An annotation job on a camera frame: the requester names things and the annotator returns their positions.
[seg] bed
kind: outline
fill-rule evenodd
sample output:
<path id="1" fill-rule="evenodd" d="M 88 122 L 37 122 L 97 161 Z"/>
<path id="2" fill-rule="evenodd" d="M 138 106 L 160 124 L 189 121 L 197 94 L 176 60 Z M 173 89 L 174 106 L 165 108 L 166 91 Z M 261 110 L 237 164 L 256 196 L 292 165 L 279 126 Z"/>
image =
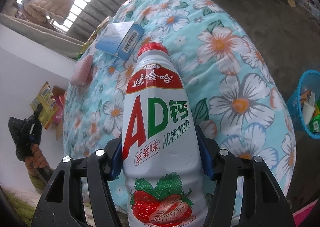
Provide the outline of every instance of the bed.
<path id="1" fill-rule="evenodd" d="M 286 195 L 296 161 L 291 118 L 261 54 L 236 20 L 211 0 L 132 0 L 113 20 L 125 21 L 145 29 L 129 60 L 96 50 L 96 39 L 82 56 L 94 55 L 86 85 L 69 85 L 65 155 L 88 156 L 120 135 L 137 52 L 145 43 L 160 42 L 183 80 L 195 124 L 236 156 L 261 156 Z M 109 187 L 116 209 L 127 213 L 123 174 Z M 204 175 L 208 200 L 214 187 Z M 239 178 L 233 224 L 241 210 L 242 187 Z"/>

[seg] bottle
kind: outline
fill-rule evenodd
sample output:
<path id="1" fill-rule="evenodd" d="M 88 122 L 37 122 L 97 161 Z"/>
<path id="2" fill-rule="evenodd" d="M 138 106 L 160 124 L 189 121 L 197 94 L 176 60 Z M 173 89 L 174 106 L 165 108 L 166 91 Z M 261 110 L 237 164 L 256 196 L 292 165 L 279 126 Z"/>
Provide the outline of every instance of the bottle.
<path id="1" fill-rule="evenodd" d="M 208 213 L 202 163 L 182 80 L 167 49 L 141 47 L 125 99 L 122 137 L 131 227 L 200 227 Z"/>

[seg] silver screw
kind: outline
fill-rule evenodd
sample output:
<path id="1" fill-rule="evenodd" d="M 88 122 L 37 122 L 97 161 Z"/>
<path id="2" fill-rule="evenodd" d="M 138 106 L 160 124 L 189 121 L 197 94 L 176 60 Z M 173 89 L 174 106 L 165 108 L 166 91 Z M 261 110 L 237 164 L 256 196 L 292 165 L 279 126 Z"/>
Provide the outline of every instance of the silver screw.
<path id="1" fill-rule="evenodd" d="M 222 150 L 219 151 L 219 154 L 220 155 L 228 155 L 229 152 L 228 152 L 228 150 L 222 149 Z"/>
<path id="2" fill-rule="evenodd" d="M 102 156 L 102 155 L 104 155 L 104 153 L 105 153 L 105 151 L 103 149 L 99 149 L 96 151 L 97 156 Z"/>
<path id="3" fill-rule="evenodd" d="M 262 158 L 261 158 L 260 156 L 258 156 L 258 155 L 256 155 L 256 156 L 254 157 L 254 160 L 255 160 L 256 162 L 258 162 L 258 163 L 261 163 L 261 162 L 262 162 Z"/>
<path id="4" fill-rule="evenodd" d="M 62 161 L 65 162 L 65 163 L 68 163 L 69 161 L 71 160 L 71 157 L 70 156 L 65 156 Z"/>

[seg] concrete floor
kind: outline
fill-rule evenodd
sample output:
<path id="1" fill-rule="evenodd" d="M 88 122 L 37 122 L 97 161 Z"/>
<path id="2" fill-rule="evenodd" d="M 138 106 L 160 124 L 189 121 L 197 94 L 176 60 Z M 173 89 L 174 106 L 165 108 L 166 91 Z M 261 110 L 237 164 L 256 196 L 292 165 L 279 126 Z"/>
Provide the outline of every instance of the concrete floor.
<path id="1" fill-rule="evenodd" d="M 213 0 L 245 30 L 263 56 L 285 101 L 302 73 L 320 71 L 320 25 L 304 8 L 286 0 Z M 320 188 L 320 141 L 296 133 L 297 162 L 287 198 L 292 210 Z"/>

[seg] blue trash can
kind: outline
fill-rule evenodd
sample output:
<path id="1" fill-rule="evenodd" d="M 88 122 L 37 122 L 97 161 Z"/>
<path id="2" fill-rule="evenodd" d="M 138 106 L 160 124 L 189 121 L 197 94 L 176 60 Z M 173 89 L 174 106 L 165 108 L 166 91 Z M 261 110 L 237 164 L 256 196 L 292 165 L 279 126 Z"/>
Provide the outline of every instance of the blue trash can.
<path id="1" fill-rule="evenodd" d="M 308 70 L 302 74 L 297 89 L 287 101 L 288 111 L 290 113 L 293 128 L 296 131 L 304 131 L 314 139 L 320 139 L 320 133 L 312 133 L 308 125 L 305 125 L 302 118 L 300 96 L 311 90 L 316 94 L 316 101 L 320 98 L 320 72 Z"/>

